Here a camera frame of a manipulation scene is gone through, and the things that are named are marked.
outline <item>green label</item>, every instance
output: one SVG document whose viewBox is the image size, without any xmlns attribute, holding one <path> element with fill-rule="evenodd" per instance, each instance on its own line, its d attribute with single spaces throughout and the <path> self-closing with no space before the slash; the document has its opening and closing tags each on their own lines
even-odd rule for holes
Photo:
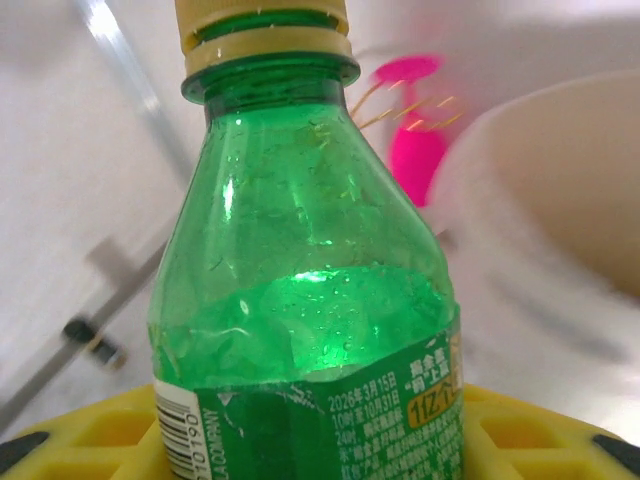
<svg viewBox="0 0 640 480">
<path fill-rule="evenodd" d="M 187 476 L 185 466 L 174 461 L 183 478 L 462 479 L 457 322 L 453 329 L 335 381 L 199 390 L 191 402 L 169 394 L 175 387 L 163 388 L 165 402 L 190 404 L 191 412 L 199 410 L 201 416 L 193 431 L 196 446 L 184 453 L 192 457 L 193 471 L 203 474 Z M 168 412 L 159 413 L 162 419 Z M 174 418 L 165 415 L 165 420 L 176 427 Z M 163 427 L 171 460 L 178 457 L 172 455 L 176 445 L 169 448 L 168 435 L 174 433 Z M 200 435 L 205 442 L 196 451 Z M 208 462 L 201 462 L 201 451 Z"/>
</svg>

